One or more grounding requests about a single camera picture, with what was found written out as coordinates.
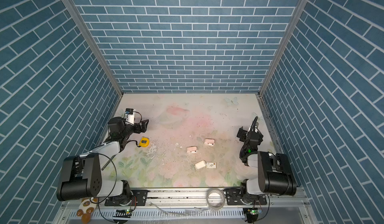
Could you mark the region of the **pink stapler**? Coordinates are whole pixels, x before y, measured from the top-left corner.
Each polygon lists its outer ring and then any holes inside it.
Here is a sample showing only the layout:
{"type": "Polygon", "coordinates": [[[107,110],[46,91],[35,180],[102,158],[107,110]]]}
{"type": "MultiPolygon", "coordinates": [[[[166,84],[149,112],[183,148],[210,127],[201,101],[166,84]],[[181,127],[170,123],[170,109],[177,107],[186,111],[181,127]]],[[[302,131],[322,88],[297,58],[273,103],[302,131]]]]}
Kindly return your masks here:
{"type": "Polygon", "coordinates": [[[207,146],[214,146],[215,145],[215,140],[214,139],[205,139],[204,144],[207,146]]]}
{"type": "Polygon", "coordinates": [[[186,149],[186,152],[187,153],[196,153],[198,151],[198,148],[197,147],[188,147],[186,149]]]}

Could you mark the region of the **white staple box sleeve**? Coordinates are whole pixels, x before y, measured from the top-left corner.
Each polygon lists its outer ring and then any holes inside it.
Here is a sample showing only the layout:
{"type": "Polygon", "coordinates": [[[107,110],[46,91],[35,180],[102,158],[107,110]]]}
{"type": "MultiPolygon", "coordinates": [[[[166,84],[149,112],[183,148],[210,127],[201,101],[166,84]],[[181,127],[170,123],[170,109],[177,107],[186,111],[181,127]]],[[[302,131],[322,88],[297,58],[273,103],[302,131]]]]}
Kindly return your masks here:
{"type": "Polygon", "coordinates": [[[207,162],[206,163],[206,168],[207,169],[216,169],[217,168],[217,163],[216,162],[207,162]]]}

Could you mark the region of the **white staple box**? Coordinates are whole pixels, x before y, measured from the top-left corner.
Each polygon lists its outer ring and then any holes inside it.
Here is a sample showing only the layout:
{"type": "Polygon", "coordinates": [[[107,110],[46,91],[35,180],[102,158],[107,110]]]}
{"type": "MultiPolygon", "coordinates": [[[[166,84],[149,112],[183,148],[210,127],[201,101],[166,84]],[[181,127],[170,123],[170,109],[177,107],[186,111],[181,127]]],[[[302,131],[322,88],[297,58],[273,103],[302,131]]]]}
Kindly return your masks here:
{"type": "Polygon", "coordinates": [[[200,161],[195,164],[195,169],[200,170],[200,169],[206,168],[206,166],[207,166],[207,163],[205,161],[200,161]]]}

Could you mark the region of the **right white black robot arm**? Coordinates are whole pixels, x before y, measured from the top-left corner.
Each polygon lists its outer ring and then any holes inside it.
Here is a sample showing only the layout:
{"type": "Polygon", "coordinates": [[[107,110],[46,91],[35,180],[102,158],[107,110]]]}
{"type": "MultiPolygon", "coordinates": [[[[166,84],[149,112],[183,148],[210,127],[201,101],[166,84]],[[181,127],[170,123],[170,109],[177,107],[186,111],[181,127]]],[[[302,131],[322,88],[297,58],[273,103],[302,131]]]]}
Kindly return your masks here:
{"type": "Polygon", "coordinates": [[[246,167],[256,168],[257,177],[245,179],[241,184],[242,199],[261,195],[294,196],[298,184],[289,159],[285,154],[259,151],[263,135],[257,128],[248,131],[239,128],[237,138],[243,143],[240,160],[246,167]]]}

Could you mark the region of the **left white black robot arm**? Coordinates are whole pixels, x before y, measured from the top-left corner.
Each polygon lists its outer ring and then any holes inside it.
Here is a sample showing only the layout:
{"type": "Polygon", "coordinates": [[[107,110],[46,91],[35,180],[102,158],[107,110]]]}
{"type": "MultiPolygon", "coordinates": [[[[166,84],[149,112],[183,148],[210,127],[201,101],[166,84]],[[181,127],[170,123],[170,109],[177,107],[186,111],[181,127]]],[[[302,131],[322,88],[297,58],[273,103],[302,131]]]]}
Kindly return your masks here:
{"type": "Polygon", "coordinates": [[[117,167],[113,156],[121,153],[131,141],[132,134],[147,131],[149,120],[135,123],[135,118],[115,117],[108,122],[109,135],[103,144],[77,156],[64,159],[58,187],[57,199],[61,202],[84,198],[105,198],[115,206],[126,206],[132,202],[133,193],[127,181],[103,177],[102,168],[117,167]]]}

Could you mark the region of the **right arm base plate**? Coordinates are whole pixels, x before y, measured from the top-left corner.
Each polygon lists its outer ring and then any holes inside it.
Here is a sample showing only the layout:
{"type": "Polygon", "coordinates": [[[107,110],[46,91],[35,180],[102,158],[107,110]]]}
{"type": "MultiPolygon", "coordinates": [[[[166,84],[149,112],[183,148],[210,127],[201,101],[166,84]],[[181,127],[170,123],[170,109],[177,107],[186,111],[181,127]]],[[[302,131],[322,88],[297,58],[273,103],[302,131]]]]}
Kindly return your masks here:
{"type": "Polygon", "coordinates": [[[229,206],[240,205],[266,205],[267,200],[265,195],[251,195],[240,188],[226,188],[223,193],[229,206]]]}

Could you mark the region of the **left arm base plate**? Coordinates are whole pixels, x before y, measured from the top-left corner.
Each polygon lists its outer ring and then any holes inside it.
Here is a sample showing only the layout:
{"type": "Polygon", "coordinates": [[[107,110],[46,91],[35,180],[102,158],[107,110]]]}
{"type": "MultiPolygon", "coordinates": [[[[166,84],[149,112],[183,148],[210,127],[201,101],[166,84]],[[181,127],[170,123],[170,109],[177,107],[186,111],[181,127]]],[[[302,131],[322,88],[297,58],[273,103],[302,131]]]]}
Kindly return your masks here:
{"type": "Polygon", "coordinates": [[[109,197],[105,201],[107,207],[145,206],[148,197],[148,190],[131,190],[128,195],[109,197]]]}

